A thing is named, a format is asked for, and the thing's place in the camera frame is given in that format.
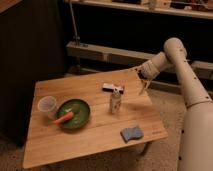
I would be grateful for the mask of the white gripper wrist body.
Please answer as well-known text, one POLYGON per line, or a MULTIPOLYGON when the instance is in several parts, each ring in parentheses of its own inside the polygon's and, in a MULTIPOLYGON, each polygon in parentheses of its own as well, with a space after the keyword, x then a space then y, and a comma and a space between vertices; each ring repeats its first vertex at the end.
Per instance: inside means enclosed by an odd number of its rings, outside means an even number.
POLYGON ((139 69, 139 74, 147 80, 152 80, 156 76, 156 71, 150 64, 142 64, 139 69))

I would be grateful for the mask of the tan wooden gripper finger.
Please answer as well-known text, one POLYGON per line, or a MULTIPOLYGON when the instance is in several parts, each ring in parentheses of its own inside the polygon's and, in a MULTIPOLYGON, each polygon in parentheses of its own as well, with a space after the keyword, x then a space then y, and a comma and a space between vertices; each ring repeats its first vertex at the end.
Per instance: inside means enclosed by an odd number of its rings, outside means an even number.
POLYGON ((145 92, 145 90, 149 87, 150 81, 149 80, 141 80, 141 84, 142 84, 142 88, 141 88, 139 95, 142 95, 145 92))

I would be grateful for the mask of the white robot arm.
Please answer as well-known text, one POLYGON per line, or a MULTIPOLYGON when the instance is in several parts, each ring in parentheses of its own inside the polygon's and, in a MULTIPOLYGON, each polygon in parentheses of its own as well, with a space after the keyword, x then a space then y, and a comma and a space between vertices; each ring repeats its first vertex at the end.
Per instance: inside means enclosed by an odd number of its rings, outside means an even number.
POLYGON ((177 171, 213 171, 213 99, 187 62, 187 51, 178 38, 165 41, 164 51, 144 62, 137 72, 153 80, 173 65, 186 106, 177 171))

